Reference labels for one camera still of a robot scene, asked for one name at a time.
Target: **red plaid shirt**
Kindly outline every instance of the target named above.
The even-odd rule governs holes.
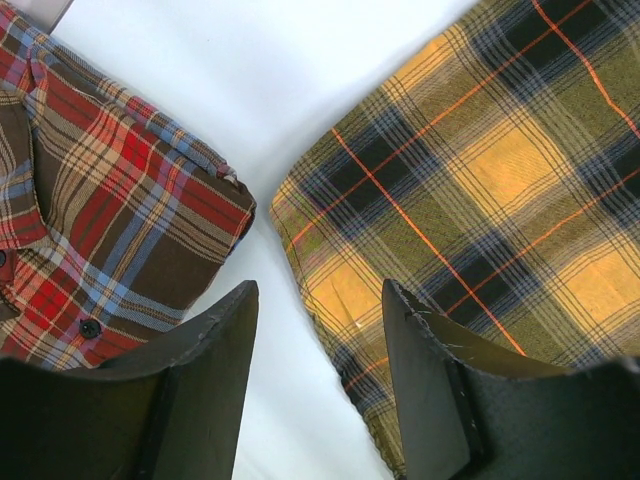
[[[0,3],[0,353],[94,366],[171,329],[249,227],[233,171]]]

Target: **fabric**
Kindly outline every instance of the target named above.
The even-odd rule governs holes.
[[[95,366],[180,323],[251,224],[224,160],[0,3],[0,353]]]
[[[280,187],[303,300],[397,477],[383,279],[545,362],[640,353],[638,85],[637,1],[485,0]]]

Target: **plaid cloth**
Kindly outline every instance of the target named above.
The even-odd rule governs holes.
[[[558,365],[640,353],[640,2],[486,0],[295,165],[272,218],[397,477],[382,280]]]
[[[178,324],[255,202],[204,143],[0,3],[0,353],[94,366]]]

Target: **plaid shirt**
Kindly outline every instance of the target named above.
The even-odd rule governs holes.
[[[255,203],[204,143],[0,3],[0,353],[94,366],[178,324]]]
[[[280,187],[306,307],[397,477],[383,279],[539,360],[640,353],[639,86],[637,0],[485,0]]]

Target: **yellow plaid fabric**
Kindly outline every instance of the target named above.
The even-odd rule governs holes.
[[[640,353],[639,52],[635,0],[485,0],[280,187],[305,305],[397,478],[384,278],[539,360]]]

